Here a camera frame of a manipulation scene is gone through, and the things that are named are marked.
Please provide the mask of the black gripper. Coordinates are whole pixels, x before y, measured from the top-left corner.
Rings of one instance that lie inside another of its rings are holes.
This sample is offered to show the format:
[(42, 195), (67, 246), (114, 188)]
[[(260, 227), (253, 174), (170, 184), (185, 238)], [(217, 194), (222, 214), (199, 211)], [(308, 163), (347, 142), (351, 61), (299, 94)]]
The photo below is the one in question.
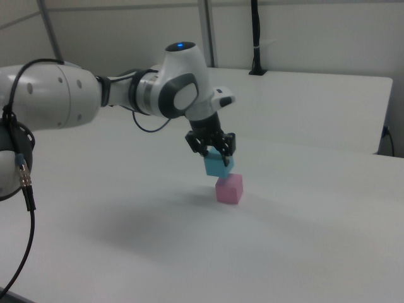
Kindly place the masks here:
[(208, 155), (206, 146), (214, 146), (221, 155), (224, 166), (228, 167), (230, 158), (235, 152), (235, 134), (222, 131), (218, 114), (214, 113), (206, 119), (189, 123), (191, 131), (186, 134), (185, 139), (191, 150), (206, 157)]

